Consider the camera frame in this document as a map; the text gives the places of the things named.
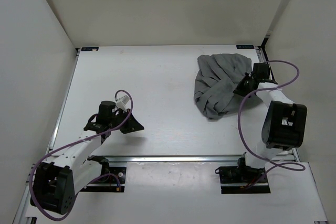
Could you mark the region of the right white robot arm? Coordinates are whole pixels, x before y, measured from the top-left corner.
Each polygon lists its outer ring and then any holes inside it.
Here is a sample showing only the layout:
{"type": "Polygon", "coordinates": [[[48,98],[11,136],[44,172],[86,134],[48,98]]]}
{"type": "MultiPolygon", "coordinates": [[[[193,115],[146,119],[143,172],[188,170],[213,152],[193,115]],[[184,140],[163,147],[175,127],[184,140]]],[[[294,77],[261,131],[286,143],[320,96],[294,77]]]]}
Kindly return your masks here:
{"type": "Polygon", "coordinates": [[[300,147],[303,143],[307,118],[307,107],[290,100],[282,92],[283,87],[295,82],[299,75],[299,68],[287,61],[279,60],[295,68],[295,77],[278,84],[270,79],[270,63],[255,63],[251,73],[245,74],[234,93],[243,97],[238,109],[238,133],[247,153],[240,159],[244,163],[236,168],[236,177],[247,182],[255,175],[255,170],[265,168],[266,163],[283,151],[300,147]],[[261,129],[261,140],[250,148],[242,132],[241,113],[248,98],[258,97],[267,107],[267,114],[261,129]]]}

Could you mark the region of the grey pleated skirt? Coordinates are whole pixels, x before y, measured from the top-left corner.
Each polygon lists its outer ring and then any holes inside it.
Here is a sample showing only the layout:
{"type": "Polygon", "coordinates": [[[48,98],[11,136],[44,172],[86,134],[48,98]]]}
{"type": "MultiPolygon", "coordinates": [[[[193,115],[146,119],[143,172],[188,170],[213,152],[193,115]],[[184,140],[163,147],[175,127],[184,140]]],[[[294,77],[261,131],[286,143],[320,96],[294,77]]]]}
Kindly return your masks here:
{"type": "Polygon", "coordinates": [[[234,90],[251,73],[252,60],[241,54],[213,54],[199,56],[197,63],[194,101],[199,111],[209,120],[236,113],[243,97],[234,90]]]}

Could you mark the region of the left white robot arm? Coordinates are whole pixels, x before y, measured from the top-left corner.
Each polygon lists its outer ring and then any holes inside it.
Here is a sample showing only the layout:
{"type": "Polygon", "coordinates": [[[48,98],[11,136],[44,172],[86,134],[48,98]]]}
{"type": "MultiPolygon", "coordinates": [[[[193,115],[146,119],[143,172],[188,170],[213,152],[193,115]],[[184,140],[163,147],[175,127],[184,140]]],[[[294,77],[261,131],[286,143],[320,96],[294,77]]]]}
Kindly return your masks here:
{"type": "Polygon", "coordinates": [[[125,95],[114,101],[102,101],[98,113],[92,115],[83,128],[83,136],[76,142],[60,147],[41,159],[29,178],[30,203],[45,216],[50,212],[67,216],[78,193],[92,183],[115,183],[121,191],[116,174],[110,172],[109,161],[94,155],[113,131],[123,134],[144,130],[132,115],[125,95]]]}

